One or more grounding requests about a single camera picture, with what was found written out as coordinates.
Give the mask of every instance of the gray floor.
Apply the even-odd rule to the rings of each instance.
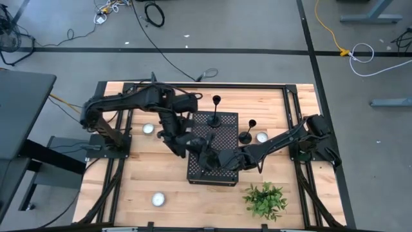
[[[22,2],[0,0],[10,5],[14,15]],[[330,34],[314,17],[314,0],[304,0],[304,8],[316,50],[335,51]],[[391,25],[341,24],[341,14],[365,12],[366,4],[321,0],[319,16],[333,28],[341,46],[351,49],[369,43],[376,51],[412,25],[410,1],[394,1],[390,14],[403,14],[404,20]],[[153,41],[163,48],[270,48],[305,50],[306,43],[295,1],[287,0],[174,0],[159,1],[166,24],[147,27]],[[137,3],[143,15],[143,4]],[[68,28],[76,35],[93,28],[93,1],[31,0],[19,24],[42,44],[65,39]],[[62,47],[151,48],[129,8],[120,8],[87,38],[62,44]],[[21,53],[7,54],[17,58]],[[218,68],[218,82],[314,83],[309,57],[298,55],[247,54],[167,54],[187,73],[197,77],[207,68]],[[333,125],[344,165],[357,227],[380,231],[409,231],[412,213],[412,156],[409,139],[412,125],[410,109],[373,109],[373,98],[411,95],[412,66],[404,66],[374,77],[354,75],[348,58],[318,57]],[[367,65],[355,65],[358,72],[371,73],[406,61],[404,58],[376,58]],[[82,104],[93,95],[97,81],[146,78],[154,71],[161,81],[187,81],[155,53],[35,53],[13,70],[52,73],[57,76],[53,93],[69,102]],[[88,134],[47,102],[30,138],[46,144],[51,135],[87,139]],[[27,174],[1,231],[39,226],[58,215],[72,200],[76,190],[39,188],[33,198],[38,209],[17,212],[19,199],[28,184]],[[71,220],[74,208],[55,225]]]

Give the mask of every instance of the green plant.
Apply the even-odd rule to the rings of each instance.
[[[262,191],[258,190],[257,186],[250,184],[250,188],[245,189],[248,196],[243,197],[245,203],[249,202],[251,206],[247,207],[248,211],[252,212],[252,216],[259,215],[260,217],[265,217],[267,220],[274,220],[278,217],[280,210],[285,210],[287,199],[282,198],[283,194],[281,192],[282,188],[276,188],[272,186],[271,182],[264,182]]]

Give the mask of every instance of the wooden table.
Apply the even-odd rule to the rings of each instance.
[[[319,113],[314,86],[296,86],[303,116]],[[117,94],[122,91],[122,87],[122,82],[108,82],[104,95]],[[257,126],[251,130],[253,138],[260,131],[274,137],[288,129],[282,91],[235,88],[185,90],[203,94],[203,99],[199,101],[201,111],[213,111],[212,96],[220,95],[222,100],[218,111],[239,113],[239,132],[247,130],[248,121],[255,119]],[[108,120],[114,114],[107,112],[104,118]],[[239,183],[235,187],[189,184],[186,179],[187,159],[172,154],[162,140],[156,138],[156,133],[162,129],[158,121],[156,113],[133,112],[131,154],[123,172],[116,226],[146,226],[148,222],[154,222],[156,227],[260,228],[261,224],[268,224],[269,228],[304,228],[294,163],[289,159],[287,148],[266,158],[262,174],[257,169],[240,171]],[[142,126],[148,122],[155,125],[155,132],[150,136],[142,134]],[[107,160],[102,159],[84,175],[74,222],[87,213],[100,195],[106,164]],[[346,224],[332,165],[328,162],[312,162],[312,167],[319,198],[338,222]],[[282,217],[277,222],[253,218],[242,199],[245,196],[244,189],[250,183],[261,186],[263,182],[283,187],[288,199],[286,211],[281,212]],[[165,205],[160,208],[151,203],[151,197],[157,191],[166,197]],[[307,199],[311,224],[315,225],[312,203],[309,197]],[[106,205],[105,220],[108,218],[110,202],[108,200]]]

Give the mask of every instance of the black desk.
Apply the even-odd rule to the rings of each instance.
[[[55,81],[54,75],[0,70],[0,223],[26,170],[37,172],[45,162],[82,174],[86,166],[27,139]]]

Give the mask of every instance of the pegboard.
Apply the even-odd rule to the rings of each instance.
[[[192,115],[194,126],[192,133],[195,136],[206,138],[209,132],[214,131],[216,136],[212,141],[212,148],[217,150],[236,149],[238,147],[239,120],[238,113],[216,112],[221,117],[221,126],[211,128],[207,118],[214,115],[213,111],[198,111]],[[187,179],[191,184],[208,184],[235,186],[239,180],[238,171],[215,169],[201,172],[196,156],[189,154],[187,165]]]

